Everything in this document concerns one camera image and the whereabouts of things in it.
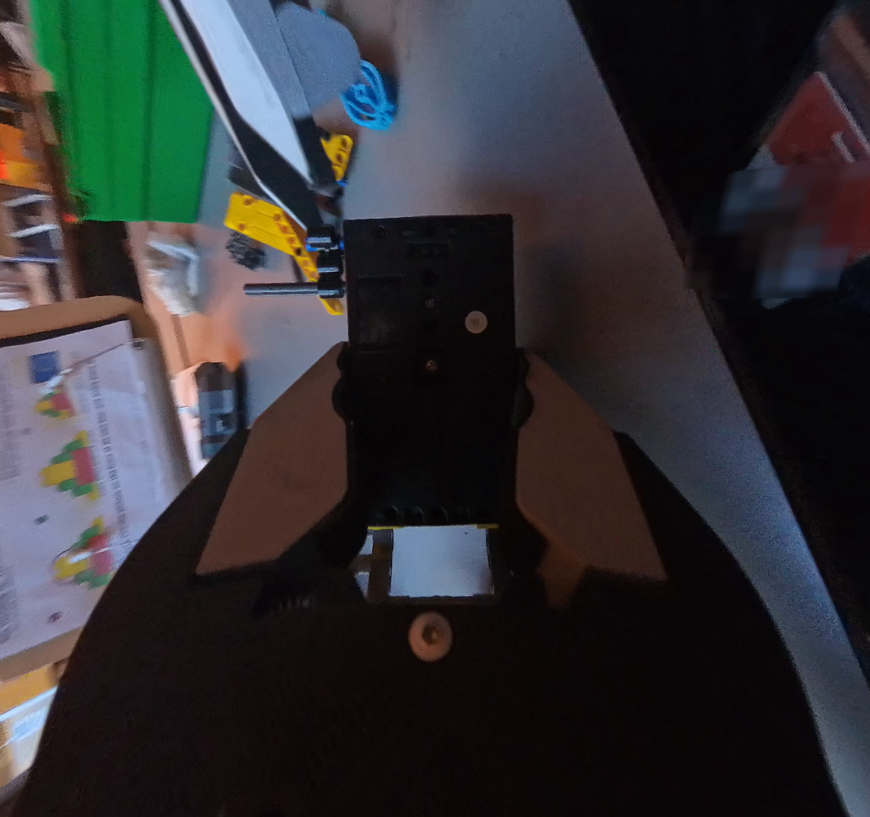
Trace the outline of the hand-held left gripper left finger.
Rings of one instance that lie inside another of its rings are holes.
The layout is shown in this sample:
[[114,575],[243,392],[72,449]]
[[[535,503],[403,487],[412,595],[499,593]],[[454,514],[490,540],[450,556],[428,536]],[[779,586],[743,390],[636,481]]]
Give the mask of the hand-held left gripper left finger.
[[349,344],[333,344],[253,422],[201,552],[198,576],[251,572],[288,552],[347,568],[364,545],[351,516],[348,425],[336,405]]

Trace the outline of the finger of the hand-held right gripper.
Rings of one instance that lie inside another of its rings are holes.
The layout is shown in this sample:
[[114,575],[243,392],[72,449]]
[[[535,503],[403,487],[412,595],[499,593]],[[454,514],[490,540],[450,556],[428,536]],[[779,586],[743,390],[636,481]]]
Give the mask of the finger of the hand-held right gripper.
[[338,185],[270,0],[158,0],[256,186],[319,216]]
[[309,110],[330,104],[360,82],[362,58],[342,23],[292,2],[278,6],[276,17]]

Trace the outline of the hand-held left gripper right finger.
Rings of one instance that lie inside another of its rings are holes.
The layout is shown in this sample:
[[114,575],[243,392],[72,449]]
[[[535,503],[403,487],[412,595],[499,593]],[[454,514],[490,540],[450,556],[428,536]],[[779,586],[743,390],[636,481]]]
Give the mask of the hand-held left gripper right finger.
[[542,358],[523,356],[532,406],[517,435],[515,501],[545,541],[541,580],[603,574],[665,582],[614,431]]

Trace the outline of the blue plastic tool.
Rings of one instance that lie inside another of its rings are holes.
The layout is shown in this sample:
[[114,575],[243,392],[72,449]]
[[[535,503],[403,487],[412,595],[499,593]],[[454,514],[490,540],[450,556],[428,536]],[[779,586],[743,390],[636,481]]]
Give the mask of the blue plastic tool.
[[339,95],[339,100],[355,126],[386,131],[397,116],[397,83],[375,64],[361,60],[357,79]]

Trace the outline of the black toy battery box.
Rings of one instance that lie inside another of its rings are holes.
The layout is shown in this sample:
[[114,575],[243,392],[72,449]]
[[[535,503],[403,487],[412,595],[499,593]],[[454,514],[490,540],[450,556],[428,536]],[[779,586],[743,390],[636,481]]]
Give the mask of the black toy battery box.
[[544,540],[515,502],[517,434],[531,411],[517,348],[509,214],[348,220],[349,344],[337,404],[349,430],[353,514],[371,531],[366,599],[392,587],[397,535],[484,534],[499,594]]

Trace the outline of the black toy axle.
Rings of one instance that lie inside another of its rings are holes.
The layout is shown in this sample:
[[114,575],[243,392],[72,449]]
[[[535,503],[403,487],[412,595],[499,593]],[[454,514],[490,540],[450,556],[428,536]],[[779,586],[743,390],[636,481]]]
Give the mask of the black toy axle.
[[248,283],[243,286],[248,296],[316,296],[321,300],[339,300],[344,297],[345,286],[342,282],[307,283]]

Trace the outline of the grey desk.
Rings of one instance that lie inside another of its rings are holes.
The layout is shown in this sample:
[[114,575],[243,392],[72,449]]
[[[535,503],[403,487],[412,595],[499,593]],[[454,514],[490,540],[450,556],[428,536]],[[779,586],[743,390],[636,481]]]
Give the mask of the grey desk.
[[639,443],[731,551],[796,666],[848,815],[868,684],[568,0],[309,0],[399,81],[352,218],[510,213],[517,329]]

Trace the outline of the grey toy motor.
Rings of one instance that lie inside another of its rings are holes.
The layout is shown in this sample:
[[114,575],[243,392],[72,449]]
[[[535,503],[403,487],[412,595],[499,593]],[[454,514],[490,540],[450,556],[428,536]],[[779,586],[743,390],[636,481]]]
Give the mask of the grey toy motor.
[[193,371],[197,388],[200,451],[209,461],[239,431],[248,427],[247,377],[244,364],[235,368],[202,362]]

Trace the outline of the small yellow toy beam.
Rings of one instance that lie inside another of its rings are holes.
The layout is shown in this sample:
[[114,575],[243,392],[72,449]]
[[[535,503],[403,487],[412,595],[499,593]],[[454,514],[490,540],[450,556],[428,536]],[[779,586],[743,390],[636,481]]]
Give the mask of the small yellow toy beam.
[[335,181],[342,187],[346,186],[346,175],[353,158],[353,137],[342,133],[321,131],[320,142],[332,167]]

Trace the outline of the green plastic bin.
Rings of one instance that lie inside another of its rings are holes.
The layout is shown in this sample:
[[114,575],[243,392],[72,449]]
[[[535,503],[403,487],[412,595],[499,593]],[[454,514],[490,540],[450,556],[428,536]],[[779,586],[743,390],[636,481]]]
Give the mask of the green plastic bin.
[[27,0],[79,219],[193,224],[212,104],[158,0]]

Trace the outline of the instruction sheet stand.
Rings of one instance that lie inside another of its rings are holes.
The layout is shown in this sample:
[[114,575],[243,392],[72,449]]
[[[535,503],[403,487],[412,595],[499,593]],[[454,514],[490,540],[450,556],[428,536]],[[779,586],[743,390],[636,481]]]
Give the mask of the instruction sheet stand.
[[67,657],[190,480],[157,329],[118,297],[3,311],[2,679]]

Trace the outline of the small black toy piece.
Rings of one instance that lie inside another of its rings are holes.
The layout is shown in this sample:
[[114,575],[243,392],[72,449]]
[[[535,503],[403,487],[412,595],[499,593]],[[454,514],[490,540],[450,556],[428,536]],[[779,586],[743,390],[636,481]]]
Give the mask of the small black toy piece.
[[267,265],[266,248],[242,232],[231,232],[225,249],[234,263],[247,270],[257,271]]

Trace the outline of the crumpled white plastic bag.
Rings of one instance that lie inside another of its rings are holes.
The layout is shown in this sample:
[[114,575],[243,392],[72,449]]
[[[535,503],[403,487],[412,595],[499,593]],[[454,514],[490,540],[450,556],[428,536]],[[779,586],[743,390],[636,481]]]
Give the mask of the crumpled white plastic bag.
[[149,288],[167,311],[184,318],[201,308],[201,262],[198,250],[176,235],[149,232],[144,248]]

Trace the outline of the red id badge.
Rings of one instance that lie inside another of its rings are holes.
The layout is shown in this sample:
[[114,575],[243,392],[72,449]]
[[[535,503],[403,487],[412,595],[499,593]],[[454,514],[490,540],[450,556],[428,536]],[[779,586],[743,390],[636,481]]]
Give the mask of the red id badge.
[[868,140],[823,72],[813,72],[767,136],[776,164],[855,163],[869,159]]

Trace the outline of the yellow toy frame piece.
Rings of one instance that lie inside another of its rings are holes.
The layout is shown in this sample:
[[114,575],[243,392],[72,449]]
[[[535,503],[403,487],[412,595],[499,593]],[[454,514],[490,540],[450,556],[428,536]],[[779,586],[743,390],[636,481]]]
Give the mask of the yellow toy frame piece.
[[[264,247],[288,257],[299,271],[299,281],[290,283],[319,282],[324,285],[340,281],[345,286],[343,241],[332,226],[309,234],[282,208],[242,191],[231,194],[224,224],[231,232],[242,232]],[[339,300],[316,298],[328,314],[344,314],[344,297]]]

